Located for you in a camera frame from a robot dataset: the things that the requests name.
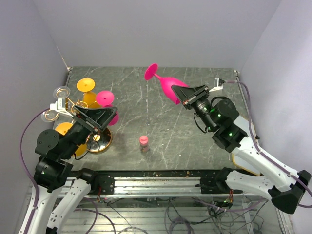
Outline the pink wine glass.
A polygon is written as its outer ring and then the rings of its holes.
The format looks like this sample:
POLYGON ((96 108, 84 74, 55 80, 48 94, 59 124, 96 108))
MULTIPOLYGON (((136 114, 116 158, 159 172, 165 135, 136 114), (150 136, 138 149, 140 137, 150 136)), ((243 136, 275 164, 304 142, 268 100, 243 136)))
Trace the pink wine glass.
POLYGON ((160 82, 161 89, 165 96, 174 104, 180 104, 180 100, 176 96, 175 92, 172 90, 172 86, 177 85, 182 87, 189 87, 189 85, 174 77, 161 77, 157 74, 157 70, 158 65, 156 63, 150 65, 145 71, 145 80, 150 80, 153 77, 156 77, 160 82))
MULTIPOLYGON (((109 91, 104 90, 96 94, 96 102, 101 105, 103 108, 113 107, 113 102, 115 100, 115 95, 109 91)), ((110 121, 109 126, 115 125, 119 120, 119 114, 116 112, 114 118, 110 121)))

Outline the yellow wine glass front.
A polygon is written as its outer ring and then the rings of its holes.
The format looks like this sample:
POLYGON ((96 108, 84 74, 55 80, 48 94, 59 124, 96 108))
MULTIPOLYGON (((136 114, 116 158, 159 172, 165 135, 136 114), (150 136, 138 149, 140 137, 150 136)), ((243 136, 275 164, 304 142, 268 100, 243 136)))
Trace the yellow wine glass front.
MULTIPOLYGON (((55 130, 59 132, 60 134, 65 135, 72 126, 73 124, 71 122, 63 122, 63 123, 58 124, 55 127, 55 130)), ((75 151, 74 157, 82 156, 86 151, 87 151, 87 144, 85 143, 85 144, 80 145, 79 148, 75 151)))

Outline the yellow wine glass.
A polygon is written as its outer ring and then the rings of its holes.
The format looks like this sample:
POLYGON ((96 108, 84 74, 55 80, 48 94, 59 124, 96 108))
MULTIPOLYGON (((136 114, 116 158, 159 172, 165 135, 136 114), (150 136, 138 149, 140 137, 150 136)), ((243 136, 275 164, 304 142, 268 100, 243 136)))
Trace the yellow wine glass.
MULTIPOLYGON (((55 127, 55 130, 59 132, 60 134, 65 135, 72 126, 73 124, 71 122, 63 122, 63 123, 58 124, 55 127)), ((74 157, 82 156, 86 151, 87 151, 87 144, 85 143, 85 144, 80 145, 79 148, 75 151, 74 157)))
POLYGON ((82 78, 77 82, 77 89, 83 92, 82 101, 87 104, 88 108, 99 109, 101 105, 96 101, 97 94, 92 91, 94 87, 95 81, 91 78, 82 78))

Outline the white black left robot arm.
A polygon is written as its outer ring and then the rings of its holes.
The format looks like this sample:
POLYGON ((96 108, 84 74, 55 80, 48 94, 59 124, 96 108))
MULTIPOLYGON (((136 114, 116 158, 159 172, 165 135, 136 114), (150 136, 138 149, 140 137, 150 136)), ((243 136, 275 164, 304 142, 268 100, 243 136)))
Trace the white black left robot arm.
POLYGON ((75 122, 65 134, 46 129, 37 138, 35 153, 39 161, 34 175, 29 175, 33 183, 32 196, 19 231, 21 234, 59 234, 68 216, 87 194, 112 192, 110 187, 104 187, 97 172, 83 168, 70 191, 54 207, 73 167, 67 160, 90 136, 105 130, 117 114, 117 107, 74 106, 74 109, 77 111, 72 116, 75 122))

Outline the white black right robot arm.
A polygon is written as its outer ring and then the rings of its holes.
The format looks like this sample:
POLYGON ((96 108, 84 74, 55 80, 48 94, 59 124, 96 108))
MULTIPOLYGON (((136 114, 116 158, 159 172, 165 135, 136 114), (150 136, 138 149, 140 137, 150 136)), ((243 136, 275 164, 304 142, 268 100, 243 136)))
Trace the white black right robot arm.
POLYGON ((240 116, 234 103, 227 97, 216 97, 213 105, 208 100, 208 86, 172 86, 172 91, 188 110, 194 110, 205 124, 205 132, 213 133, 216 145, 238 156, 260 172, 259 176, 242 174, 231 168, 223 168, 215 177, 215 187, 221 192, 246 191, 267 200, 280 211, 294 214, 304 193, 310 193, 311 174, 297 171, 280 162, 263 150, 256 142, 252 130, 243 130, 235 124, 240 116))

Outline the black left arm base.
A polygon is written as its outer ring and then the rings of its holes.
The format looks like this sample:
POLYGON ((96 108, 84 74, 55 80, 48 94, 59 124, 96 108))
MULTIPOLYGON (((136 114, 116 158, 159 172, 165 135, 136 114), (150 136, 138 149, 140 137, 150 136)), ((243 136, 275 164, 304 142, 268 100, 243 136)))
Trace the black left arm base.
POLYGON ((115 180, 109 174, 95 173, 88 181, 91 185, 89 195, 112 195, 115 188, 115 180))

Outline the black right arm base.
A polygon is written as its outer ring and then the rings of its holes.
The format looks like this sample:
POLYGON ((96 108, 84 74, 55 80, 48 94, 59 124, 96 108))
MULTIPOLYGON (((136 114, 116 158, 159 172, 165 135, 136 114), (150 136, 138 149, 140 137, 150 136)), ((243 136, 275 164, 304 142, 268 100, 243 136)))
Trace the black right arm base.
POLYGON ((195 187, 201 190, 202 194, 229 194, 230 188, 223 182, 217 182, 213 178, 201 178, 195 187))

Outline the yellow wine glass rear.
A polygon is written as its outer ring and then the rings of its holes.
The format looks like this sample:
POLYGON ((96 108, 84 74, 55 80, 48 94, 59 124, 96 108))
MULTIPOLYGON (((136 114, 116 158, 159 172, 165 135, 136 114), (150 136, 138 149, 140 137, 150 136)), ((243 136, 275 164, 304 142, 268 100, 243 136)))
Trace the yellow wine glass rear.
POLYGON ((92 91, 94 87, 95 81, 91 78, 82 78, 77 82, 77 89, 83 92, 82 101, 87 104, 88 108, 99 109, 101 105, 96 101, 97 94, 92 91))

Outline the clear wine glass rear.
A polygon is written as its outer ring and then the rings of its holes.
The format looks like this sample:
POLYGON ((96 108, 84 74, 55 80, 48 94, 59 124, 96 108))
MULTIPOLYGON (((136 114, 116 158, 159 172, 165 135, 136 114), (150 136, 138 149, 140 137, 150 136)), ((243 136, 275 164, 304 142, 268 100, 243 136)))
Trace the clear wine glass rear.
POLYGON ((57 98, 67 98, 70 95, 71 90, 67 86, 60 86, 56 88, 53 92, 53 97, 57 98))

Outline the small pink bottle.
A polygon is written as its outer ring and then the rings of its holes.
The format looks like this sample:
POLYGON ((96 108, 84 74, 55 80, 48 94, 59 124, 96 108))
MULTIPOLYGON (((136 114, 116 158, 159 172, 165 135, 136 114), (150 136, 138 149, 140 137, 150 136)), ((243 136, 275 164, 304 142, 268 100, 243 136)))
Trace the small pink bottle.
POLYGON ((140 150, 144 153, 149 151, 149 139, 143 135, 139 138, 140 150))

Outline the white board yellow rim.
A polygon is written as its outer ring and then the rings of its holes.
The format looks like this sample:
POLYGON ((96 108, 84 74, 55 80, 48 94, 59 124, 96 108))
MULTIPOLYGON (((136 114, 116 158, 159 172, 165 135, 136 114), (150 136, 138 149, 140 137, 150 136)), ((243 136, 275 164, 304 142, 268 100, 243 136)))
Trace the white board yellow rim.
MULTIPOLYGON (((250 134, 250 131, 249 131, 249 122, 246 118, 242 117, 242 116, 239 116, 235 121, 234 121, 234 124, 236 124, 238 127, 240 127, 243 131, 245 131, 247 134, 250 134)), ((233 154, 233 153, 230 153, 229 154, 229 160, 232 161, 232 163, 255 175, 255 176, 260 176, 261 175, 261 172, 259 170, 257 170, 256 168, 254 168, 251 164, 249 164, 248 162, 246 162, 245 160, 243 160, 242 158, 240 158, 239 156, 233 154)))

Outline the aluminium rail frame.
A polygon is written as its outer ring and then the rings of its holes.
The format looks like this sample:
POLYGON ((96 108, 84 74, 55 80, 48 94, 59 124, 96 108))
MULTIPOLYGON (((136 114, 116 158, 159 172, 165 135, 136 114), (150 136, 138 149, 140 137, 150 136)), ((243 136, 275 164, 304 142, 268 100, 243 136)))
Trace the aluminium rail frame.
MULTIPOLYGON (((182 195, 202 195, 201 190, 195 187, 195 185, 203 177, 112 177, 115 180, 115 188, 112 195, 107 195, 109 198, 116 198, 118 196, 125 198, 128 196, 160 197, 164 195, 176 197, 182 195)), ((55 208, 70 191, 75 179, 76 177, 67 178, 67 181, 54 204, 55 208)))

